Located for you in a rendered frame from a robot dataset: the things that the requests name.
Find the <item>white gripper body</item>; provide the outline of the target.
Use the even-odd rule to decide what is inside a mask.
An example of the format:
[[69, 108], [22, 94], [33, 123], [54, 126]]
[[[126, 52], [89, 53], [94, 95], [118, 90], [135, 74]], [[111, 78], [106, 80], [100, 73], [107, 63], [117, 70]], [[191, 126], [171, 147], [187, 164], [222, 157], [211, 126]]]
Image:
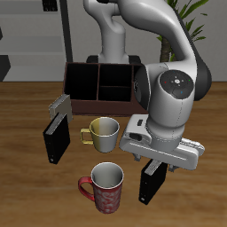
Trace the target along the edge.
[[122, 138], [119, 147], [126, 152], [140, 154], [146, 158], [158, 160], [170, 165], [188, 170], [197, 167], [199, 157], [204, 153], [205, 147], [196, 141], [182, 138], [178, 147], [171, 152], [153, 150], [149, 145], [143, 145], [132, 139]]

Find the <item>black book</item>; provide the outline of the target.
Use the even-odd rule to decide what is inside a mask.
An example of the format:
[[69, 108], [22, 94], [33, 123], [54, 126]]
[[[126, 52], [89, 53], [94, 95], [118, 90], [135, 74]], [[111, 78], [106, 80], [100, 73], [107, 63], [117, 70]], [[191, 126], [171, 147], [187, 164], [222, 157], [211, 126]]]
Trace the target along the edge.
[[57, 113], [43, 132], [49, 162], [57, 164], [70, 144], [70, 135], [65, 113]]
[[167, 164], [150, 159], [141, 171], [138, 199], [148, 204], [165, 181]]

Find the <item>dark brown desk caddy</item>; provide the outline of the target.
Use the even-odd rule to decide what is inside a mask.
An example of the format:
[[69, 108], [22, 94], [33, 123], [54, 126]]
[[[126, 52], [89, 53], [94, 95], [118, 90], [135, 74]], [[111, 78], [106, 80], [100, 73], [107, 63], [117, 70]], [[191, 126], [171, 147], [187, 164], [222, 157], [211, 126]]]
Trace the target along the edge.
[[66, 63], [63, 92], [74, 115], [146, 114], [134, 96], [134, 75], [142, 65]]

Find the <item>grey book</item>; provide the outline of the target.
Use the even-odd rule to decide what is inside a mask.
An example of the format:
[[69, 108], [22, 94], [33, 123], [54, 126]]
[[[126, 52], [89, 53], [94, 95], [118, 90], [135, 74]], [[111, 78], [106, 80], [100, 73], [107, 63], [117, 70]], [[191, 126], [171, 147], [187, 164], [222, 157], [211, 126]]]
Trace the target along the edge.
[[49, 105], [50, 118], [53, 119], [57, 113], [66, 114], [67, 122], [73, 120], [71, 99], [67, 94], [62, 94], [52, 104]]

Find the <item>yellow and white mug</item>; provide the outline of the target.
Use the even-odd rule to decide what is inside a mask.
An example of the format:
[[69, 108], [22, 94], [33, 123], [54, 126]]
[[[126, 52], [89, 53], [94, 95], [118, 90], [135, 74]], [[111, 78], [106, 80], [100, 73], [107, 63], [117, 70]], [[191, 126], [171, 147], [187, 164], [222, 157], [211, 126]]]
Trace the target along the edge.
[[[111, 152], [117, 142], [120, 124], [109, 117], [100, 117], [93, 120], [87, 129], [80, 130], [80, 139], [84, 145], [93, 145], [101, 153]], [[90, 133], [91, 140], [83, 138], [84, 133]]]

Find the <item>red patterned mug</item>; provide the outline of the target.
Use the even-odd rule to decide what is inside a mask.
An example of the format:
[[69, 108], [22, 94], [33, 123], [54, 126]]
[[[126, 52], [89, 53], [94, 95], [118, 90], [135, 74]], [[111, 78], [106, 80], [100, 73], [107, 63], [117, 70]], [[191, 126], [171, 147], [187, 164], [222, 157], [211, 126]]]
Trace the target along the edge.
[[79, 179], [78, 189], [83, 196], [95, 202], [99, 212], [112, 214], [120, 206], [123, 179], [120, 166], [101, 162], [91, 170], [90, 176]]

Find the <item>green pot plant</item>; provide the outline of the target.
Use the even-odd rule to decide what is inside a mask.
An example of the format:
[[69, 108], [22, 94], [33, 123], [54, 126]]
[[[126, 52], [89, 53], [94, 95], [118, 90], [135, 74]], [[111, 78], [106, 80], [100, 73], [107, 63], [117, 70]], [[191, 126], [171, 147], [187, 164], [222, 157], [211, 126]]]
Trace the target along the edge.
[[[201, 7], [203, 4], [207, 3], [208, 0], [199, 0], [196, 3], [192, 3], [192, 0], [189, 0], [187, 4], [184, 5], [182, 9], [179, 9], [178, 6], [178, 0], [165, 0], [166, 3], [176, 12], [179, 14], [180, 18], [183, 20], [187, 16], [189, 16], [193, 11], [195, 11], [197, 8]], [[204, 40], [205, 36], [200, 36], [200, 33], [202, 32], [203, 25], [197, 27], [191, 34], [190, 38], [196, 42], [199, 40]], [[160, 47], [160, 62], [173, 62], [177, 61], [176, 54], [174, 53], [169, 41], [163, 37], [162, 35], [159, 35], [157, 39], [161, 42]]]

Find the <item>dark block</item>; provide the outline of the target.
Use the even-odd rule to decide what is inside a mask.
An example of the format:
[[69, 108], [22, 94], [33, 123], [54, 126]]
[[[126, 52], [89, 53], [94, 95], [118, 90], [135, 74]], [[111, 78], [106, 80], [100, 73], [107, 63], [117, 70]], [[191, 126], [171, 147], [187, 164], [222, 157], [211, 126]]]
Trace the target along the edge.
[[7, 55], [0, 55], [0, 82], [4, 80], [10, 68], [11, 63], [9, 57]]

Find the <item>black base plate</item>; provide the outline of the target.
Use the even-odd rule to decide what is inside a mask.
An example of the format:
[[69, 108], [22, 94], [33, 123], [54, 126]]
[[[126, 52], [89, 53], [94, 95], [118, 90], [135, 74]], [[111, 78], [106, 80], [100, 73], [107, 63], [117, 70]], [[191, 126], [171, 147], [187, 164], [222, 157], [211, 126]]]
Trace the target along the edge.
[[[98, 63], [98, 55], [90, 55], [87, 57], [87, 63]], [[130, 64], [140, 64], [141, 59], [137, 55], [129, 55], [129, 63]]]

